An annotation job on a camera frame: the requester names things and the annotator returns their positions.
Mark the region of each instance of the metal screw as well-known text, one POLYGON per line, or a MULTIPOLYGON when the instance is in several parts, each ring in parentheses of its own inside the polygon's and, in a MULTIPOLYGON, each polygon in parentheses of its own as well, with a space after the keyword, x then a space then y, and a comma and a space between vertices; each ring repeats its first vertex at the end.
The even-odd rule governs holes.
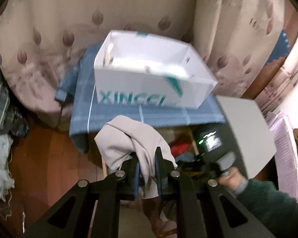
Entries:
POLYGON ((78 185, 79 185, 79 187, 81 187, 81 188, 86 187, 86 186, 88 185, 88 181, 86 181, 86 180, 80 180, 80 181, 78 182, 78 185))
POLYGON ((179 177, 179 176, 180 176, 180 173, 179 173, 178 171, 172 171, 172 172, 170 173, 170 175, 171 175, 172 177, 179 177))
POLYGON ((217 185, 217 181, 214 179, 210 179, 207 181, 207 184, 210 185, 211 187, 215 187, 217 185))
POLYGON ((118 170, 118 171, 115 173, 115 175, 116 175, 117 177, 123 177, 123 176, 125 175, 125 172, 122 171, 122 170, 118 170))

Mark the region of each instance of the red cloth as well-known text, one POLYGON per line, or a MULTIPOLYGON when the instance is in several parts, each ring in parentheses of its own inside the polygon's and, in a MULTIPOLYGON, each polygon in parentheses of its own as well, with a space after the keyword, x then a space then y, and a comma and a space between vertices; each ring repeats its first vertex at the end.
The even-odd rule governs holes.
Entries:
POLYGON ((181 136, 170 145, 171 154, 176 158, 185 153, 191 144, 192 141, 189 136, 181 136))

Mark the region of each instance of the black metal bracket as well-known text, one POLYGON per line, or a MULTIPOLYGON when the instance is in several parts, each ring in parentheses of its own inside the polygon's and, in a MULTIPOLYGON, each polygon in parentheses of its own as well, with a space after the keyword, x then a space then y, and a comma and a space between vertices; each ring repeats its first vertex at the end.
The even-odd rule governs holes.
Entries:
MULTIPOLYGON (((158 193, 177 202, 179 238, 274 237, 239 201, 215 180, 192 180, 174 170, 172 162, 155 154, 158 193)), ((104 180, 80 180, 22 236, 23 238, 86 238, 95 202, 91 238, 117 238, 120 200, 137 197, 140 167, 135 153, 121 170, 104 180)))

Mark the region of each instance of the white cardboard box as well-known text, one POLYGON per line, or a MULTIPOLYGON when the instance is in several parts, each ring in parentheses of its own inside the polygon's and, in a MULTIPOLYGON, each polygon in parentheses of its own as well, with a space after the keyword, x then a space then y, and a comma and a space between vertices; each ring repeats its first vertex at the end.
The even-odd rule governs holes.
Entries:
POLYGON ((99 103, 198 108, 217 84, 192 45, 132 31, 110 31, 96 55, 94 70, 99 103), (128 67, 107 66, 104 62, 108 60, 109 46, 112 47, 111 58, 128 57, 176 65, 184 69, 186 74, 175 76, 161 74, 156 70, 148 73, 142 70, 130 71, 128 67))

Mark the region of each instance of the blue cloth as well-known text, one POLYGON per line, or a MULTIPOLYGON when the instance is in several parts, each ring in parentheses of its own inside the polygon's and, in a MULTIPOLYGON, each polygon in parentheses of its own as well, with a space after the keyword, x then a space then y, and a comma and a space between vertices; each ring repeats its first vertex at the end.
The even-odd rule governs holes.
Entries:
POLYGON ((55 99, 62 103, 74 101, 70 136, 80 152, 88 152, 87 133, 99 131, 118 115, 153 127, 225 122, 213 95, 209 95, 198 109, 99 104, 95 92, 94 60, 100 47, 101 44, 95 44, 86 50, 55 94, 55 99))
POLYGON ((195 155, 187 151, 181 154, 180 156, 177 156, 174 160, 175 162, 182 161, 182 162, 191 163, 195 161, 195 155))
POLYGON ((288 44, 287 35, 286 35, 285 31, 282 30, 279 35, 279 38, 276 42, 276 45, 275 45, 273 51, 271 52, 265 65, 267 65, 275 60, 278 60, 279 58, 289 54, 289 52, 290 52, 290 46, 288 44))

